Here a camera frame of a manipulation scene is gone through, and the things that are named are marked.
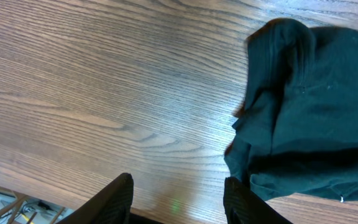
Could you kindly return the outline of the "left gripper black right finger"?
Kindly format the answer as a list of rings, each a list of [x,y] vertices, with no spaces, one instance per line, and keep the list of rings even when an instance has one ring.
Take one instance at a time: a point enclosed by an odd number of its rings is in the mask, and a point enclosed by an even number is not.
[[[228,224],[291,224],[235,177],[225,179],[223,205]]]

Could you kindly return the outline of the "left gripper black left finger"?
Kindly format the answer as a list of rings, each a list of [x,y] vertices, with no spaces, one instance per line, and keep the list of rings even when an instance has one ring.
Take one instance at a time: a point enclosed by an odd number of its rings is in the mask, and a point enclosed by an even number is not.
[[[122,173],[58,224],[127,224],[133,194],[132,176]]]

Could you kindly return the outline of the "black t-shirt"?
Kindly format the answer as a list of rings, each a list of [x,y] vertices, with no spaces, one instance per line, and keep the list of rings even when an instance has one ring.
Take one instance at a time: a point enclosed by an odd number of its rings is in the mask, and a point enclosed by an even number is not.
[[[358,201],[358,30],[274,19],[247,51],[231,175],[263,200]]]

